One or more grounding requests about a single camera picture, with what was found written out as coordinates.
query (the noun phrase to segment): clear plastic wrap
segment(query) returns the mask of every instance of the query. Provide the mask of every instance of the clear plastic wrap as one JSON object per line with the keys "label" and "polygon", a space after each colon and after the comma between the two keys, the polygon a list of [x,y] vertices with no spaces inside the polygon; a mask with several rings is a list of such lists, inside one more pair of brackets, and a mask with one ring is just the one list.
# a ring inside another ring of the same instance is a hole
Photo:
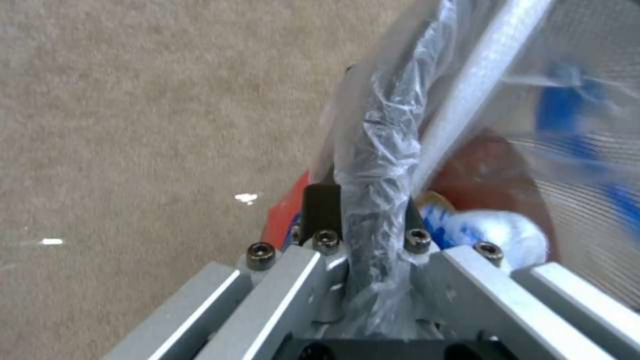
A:
{"label": "clear plastic wrap", "polygon": [[415,334],[397,257],[428,188],[526,216],[551,259],[640,307],[640,8],[552,3],[418,0],[339,85],[311,180],[342,187],[342,336]]}
{"label": "clear plastic wrap", "polygon": [[420,153],[418,131],[431,85],[456,66],[454,54],[467,52],[469,39],[461,35],[486,26],[493,10],[490,3],[465,0],[415,3],[348,72],[335,111],[325,113],[335,116],[334,175],[350,250],[347,313],[353,318],[344,322],[343,336],[415,333],[408,264],[397,257]]}
{"label": "clear plastic wrap", "polygon": [[430,187],[515,211],[551,258],[640,308],[640,6],[559,1]]}

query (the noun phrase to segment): bolt head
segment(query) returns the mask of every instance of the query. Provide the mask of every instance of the bolt head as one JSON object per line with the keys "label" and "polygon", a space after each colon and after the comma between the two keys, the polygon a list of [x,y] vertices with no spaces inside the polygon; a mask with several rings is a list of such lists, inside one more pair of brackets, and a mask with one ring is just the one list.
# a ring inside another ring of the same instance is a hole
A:
{"label": "bolt head", "polygon": [[431,245],[431,236],[423,229],[410,229],[404,236],[404,249],[412,254],[424,254]]}
{"label": "bolt head", "polygon": [[488,241],[481,241],[474,245],[474,250],[477,251],[480,255],[482,255],[488,261],[491,261],[495,266],[500,266],[502,263],[502,259],[504,259],[504,253],[502,249]]}
{"label": "bolt head", "polygon": [[246,250],[246,266],[252,270],[263,271],[271,268],[275,258],[276,249],[270,243],[253,243]]}
{"label": "bolt head", "polygon": [[323,255],[331,255],[338,251],[340,238],[333,230],[320,230],[313,235],[314,250]]}

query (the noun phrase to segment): metal frame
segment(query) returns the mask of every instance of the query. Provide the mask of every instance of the metal frame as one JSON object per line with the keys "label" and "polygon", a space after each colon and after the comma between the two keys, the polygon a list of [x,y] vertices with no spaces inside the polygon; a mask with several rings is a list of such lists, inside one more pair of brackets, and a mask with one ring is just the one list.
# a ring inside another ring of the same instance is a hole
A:
{"label": "metal frame", "polygon": [[209,263],[104,359],[189,358],[220,328],[249,291],[251,280],[247,274]]}
{"label": "metal frame", "polygon": [[610,359],[591,340],[470,247],[433,254],[413,269],[415,288],[435,300],[461,339],[495,335],[519,359]]}
{"label": "metal frame", "polygon": [[557,263],[512,278],[611,355],[640,359],[640,316]]}
{"label": "metal frame", "polygon": [[290,247],[196,359],[270,359],[309,326],[328,284],[320,253]]}

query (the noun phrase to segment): beige carpet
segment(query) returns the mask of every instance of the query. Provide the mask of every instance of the beige carpet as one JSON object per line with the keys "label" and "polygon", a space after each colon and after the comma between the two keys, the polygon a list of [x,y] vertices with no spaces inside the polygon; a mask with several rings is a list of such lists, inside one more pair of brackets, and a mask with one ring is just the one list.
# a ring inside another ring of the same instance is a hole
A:
{"label": "beige carpet", "polygon": [[100,357],[235,263],[408,3],[0,2],[0,358]]}

